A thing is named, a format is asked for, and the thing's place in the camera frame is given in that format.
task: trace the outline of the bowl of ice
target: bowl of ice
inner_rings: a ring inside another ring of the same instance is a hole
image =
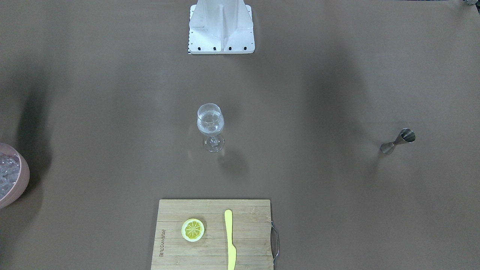
[[[27,162],[13,147],[0,143],[0,209],[25,191],[30,179]]]

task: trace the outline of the jigger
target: jigger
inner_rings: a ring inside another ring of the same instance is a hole
[[[390,155],[397,145],[406,144],[406,143],[413,143],[415,141],[415,132],[409,128],[404,128],[400,131],[400,134],[396,138],[395,141],[390,143],[384,143],[380,146],[380,150]]]

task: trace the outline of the cutting board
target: cutting board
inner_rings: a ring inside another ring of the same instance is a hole
[[[158,206],[151,270],[227,270],[224,212],[233,212],[235,270],[273,270],[270,200],[171,200]],[[205,233],[197,242],[181,235],[183,223],[195,218]]]

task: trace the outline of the glass of water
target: glass of water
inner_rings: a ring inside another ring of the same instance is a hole
[[[220,134],[224,124],[222,111],[216,104],[207,103],[198,109],[197,127],[205,135],[204,146],[208,151],[218,152],[225,144]]]

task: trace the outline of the cutting board handle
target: cutting board handle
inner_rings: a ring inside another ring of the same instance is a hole
[[[273,221],[272,221],[272,230],[275,232],[275,238],[276,238],[276,254],[273,257],[273,266],[275,266],[275,260],[278,257],[278,255],[280,254],[280,238],[278,236],[278,231],[276,230],[275,226],[273,225]]]

